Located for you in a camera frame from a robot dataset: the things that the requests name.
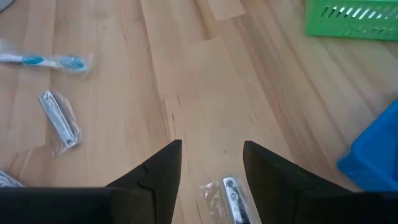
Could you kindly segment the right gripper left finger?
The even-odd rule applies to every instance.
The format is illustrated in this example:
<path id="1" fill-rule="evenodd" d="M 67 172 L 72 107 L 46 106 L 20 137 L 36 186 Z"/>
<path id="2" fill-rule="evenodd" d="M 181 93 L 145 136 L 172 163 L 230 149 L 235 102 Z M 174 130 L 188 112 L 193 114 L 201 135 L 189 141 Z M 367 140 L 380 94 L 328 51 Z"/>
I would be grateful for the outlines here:
<path id="1" fill-rule="evenodd" d="M 181 169 L 176 139 L 104 187 L 2 187 L 1 223 L 171 223 Z"/>

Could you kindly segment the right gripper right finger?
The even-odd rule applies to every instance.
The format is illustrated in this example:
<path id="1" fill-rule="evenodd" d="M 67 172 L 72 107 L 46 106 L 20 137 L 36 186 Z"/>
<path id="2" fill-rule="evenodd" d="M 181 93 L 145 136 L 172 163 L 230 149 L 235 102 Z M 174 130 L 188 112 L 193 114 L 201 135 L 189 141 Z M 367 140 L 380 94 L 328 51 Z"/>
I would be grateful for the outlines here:
<path id="1" fill-rule="evenodd" d="M 397 192 L 352 192 L 253 141 L 243 162 L 262 223 L 397 223 Z"/>

